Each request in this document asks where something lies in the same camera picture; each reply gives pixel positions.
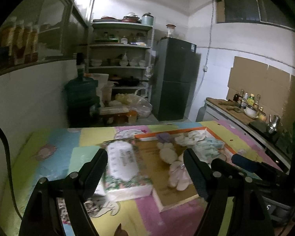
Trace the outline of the grey plush toy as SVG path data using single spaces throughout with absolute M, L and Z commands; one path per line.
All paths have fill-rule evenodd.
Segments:
M 162 161 L 166 164 L 172 164 L 178 159 L 178 155 L 172 143 L 157 143 L 157 148 L 159 149 L 159 156 Z

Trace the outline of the purple soft cloth toy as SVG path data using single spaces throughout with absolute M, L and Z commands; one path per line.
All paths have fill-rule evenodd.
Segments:
M 172 136 L 168 132 L 161 132 L 156 135 L 160 143 L 171 143 Z

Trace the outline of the pink plush toy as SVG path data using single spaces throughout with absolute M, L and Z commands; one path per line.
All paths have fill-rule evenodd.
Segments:
M 183 162 L 175 161 L 169 168 L 168 186 L 177 191 L 184 191 L 192 184 L 192 180 Z

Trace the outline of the orange-rimmed cardboard box tray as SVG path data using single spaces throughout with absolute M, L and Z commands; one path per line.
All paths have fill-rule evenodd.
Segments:
M 236 152 L 208 127 L 135 135 L 136 147 L 152 180 L 152 196 L 159 212 L 198 198 L 183 161 L 191 148 L 208 165 L 216 159 L 231 161 Z

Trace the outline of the steel kettle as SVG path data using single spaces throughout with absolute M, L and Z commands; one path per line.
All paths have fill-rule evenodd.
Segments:
M 269 115 L 269 122 L 267 124 L 267 133 L 272 134 L 278 131 L 278 127 L 281 123 L 281 117 L 279 115 Z

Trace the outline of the kitchen counter with board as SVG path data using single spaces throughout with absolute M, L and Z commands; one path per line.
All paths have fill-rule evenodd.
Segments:
M 206 98 L 204 101 L 203 121 L 217 120 L 219 123 L 226 122 L 227 125 L 231 125 L 237 131 L 243 133 L 244 136 L 247 136 L 248 139 L 251 139 L 255 146 L 278 158 L 279 163 L 282 162 L 286 166 L 291 164 L 291 159 L 286 154 L 250 127 L 250 123 L 259 122 L 259 120 L 248 117 L 244 112 L 230 110 L 233 106 L 221 104 L 225 102 L 225 100 Z

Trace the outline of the white bowl on counter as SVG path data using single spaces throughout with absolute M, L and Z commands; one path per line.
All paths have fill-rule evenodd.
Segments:
M 249 118 L 252 118 L 252 119 L 256 119 L 258 117 L 258 111 L 254 108 L 254 107 L 249 107 L 247 106 L 245 109 L 244 109 L 244 113 L 249 117 Z

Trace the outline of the mint green tissue box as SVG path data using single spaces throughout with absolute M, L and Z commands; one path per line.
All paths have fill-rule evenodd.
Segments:
M 82 168 L 83 164 L 90 162 L 93 159 L 99 149 L 99 146 L 73 148 L 67 175 L 72 172 L 78 172 Z

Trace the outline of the floral white tissue pack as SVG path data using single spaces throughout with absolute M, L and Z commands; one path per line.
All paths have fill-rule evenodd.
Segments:
M 127 201 L 152 193 L 152 180 L 133 137 L 105 141 L 108 154 L 103 186 L 109 201 Z

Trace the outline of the clear plastic bag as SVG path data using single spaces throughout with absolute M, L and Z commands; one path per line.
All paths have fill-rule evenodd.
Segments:
M 152 105 L 145 96 L 139 96 L 137 89 L 134 93 L 116 94 L 115 99 L 127 106 L 130 110 L 137 112 L 139 118 L 147 118 L 152 112 Z

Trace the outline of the dark grey refrigerator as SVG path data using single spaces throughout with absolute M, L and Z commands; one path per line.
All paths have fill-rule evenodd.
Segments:
M 172 37 L 159 41 L 151 78 L 152 113 L 158 121 L 184 118 L 199 70 L 196 48 L 195 44 Z

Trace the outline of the glass jar on fridge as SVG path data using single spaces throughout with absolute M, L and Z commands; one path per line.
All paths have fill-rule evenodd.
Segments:
M 176 26 L 173 24 L 167 24 L 167 38 L 175 38 Z

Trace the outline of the white metal shelving rack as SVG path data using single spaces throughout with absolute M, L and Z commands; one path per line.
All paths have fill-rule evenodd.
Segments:
M 150 98 L 154 27 L 114 18 L 93 20 L 87 44 L 88 74 L 107 74 L 112 94 Z

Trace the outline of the dark window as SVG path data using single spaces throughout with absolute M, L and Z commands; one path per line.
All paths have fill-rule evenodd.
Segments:
M 295 30 L 271 0 L 221 0 L 216 9 L 218 23 L 257 23 Z

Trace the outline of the cardboard sheet on wall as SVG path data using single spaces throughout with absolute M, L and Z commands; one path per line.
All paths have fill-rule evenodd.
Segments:
M 292 130 L 295 121 L 295 76 L 271 65 L 236 56 L 228 79 L 227 98 L 244 90 L 260 95 L 265 114 L 279 115 L 282 125 Z

